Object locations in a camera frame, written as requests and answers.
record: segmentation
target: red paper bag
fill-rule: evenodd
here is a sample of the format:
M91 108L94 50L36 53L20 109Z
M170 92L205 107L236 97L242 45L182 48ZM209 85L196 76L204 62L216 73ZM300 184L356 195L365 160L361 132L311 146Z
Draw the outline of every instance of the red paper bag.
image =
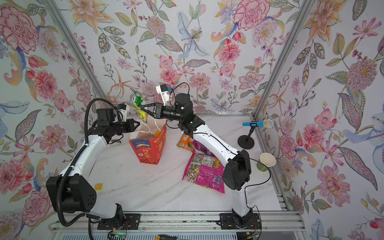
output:
M149 127L151 128L151 132L157 131L157 127L155 125L150 124L150 118L148 118ZM163 121L157 120L158 126L162 126L160 133L154 137L153 133L148 134L138 134L139 139L131 139L129 143L131 144L133 151L136 153L140 162L149 163L149 164L158 164L161 154L163 152L164 144L166 142L167 128Z

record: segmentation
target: black mounting plate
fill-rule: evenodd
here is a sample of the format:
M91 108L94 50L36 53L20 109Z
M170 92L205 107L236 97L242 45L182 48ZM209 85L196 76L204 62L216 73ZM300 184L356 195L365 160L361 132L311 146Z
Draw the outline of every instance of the black mounting plate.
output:
M125 225L122 230L137 230L140 224L141 214L124 214L128 220L128 224ZM97 226L98 230L112 230L112 227L107 226L105 223L100 222Z
M235 221L233 220L234 217L235 217L234 213L220 214L220 220L218 224L221 226L221 229L222 230L240 229L238 226L236 226ZM256 229L262 228L262 225L260 222L260 216L257 213L252 213L251 218L245 224L245 227L243 229L254 229L255 225L253 225L251 221L253 221L256 224Z

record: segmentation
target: pink candy bag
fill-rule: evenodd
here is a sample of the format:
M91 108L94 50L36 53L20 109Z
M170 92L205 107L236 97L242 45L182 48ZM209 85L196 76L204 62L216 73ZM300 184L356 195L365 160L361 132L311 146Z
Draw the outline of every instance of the pink candy bag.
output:
M224 193L223 171L224 166L218 158L193 151L185 167L183 180Z

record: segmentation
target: purple package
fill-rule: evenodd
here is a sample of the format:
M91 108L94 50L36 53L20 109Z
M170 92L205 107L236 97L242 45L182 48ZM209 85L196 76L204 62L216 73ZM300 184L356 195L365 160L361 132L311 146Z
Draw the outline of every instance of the purple package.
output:
M205 153L206 155L209 155L209 156L212 156L212 157L216 157L211 151L208 150L208 148L206 148L202 143L196 141L196 140L193 140L192 144L195 146L195 148L203 153Z

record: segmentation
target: yellow sticker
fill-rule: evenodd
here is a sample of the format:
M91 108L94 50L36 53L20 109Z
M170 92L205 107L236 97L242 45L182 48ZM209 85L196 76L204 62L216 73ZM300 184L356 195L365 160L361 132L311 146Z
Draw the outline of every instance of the yellow sticker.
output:
M95 190L101 190L103 184L102 183L96 183Z

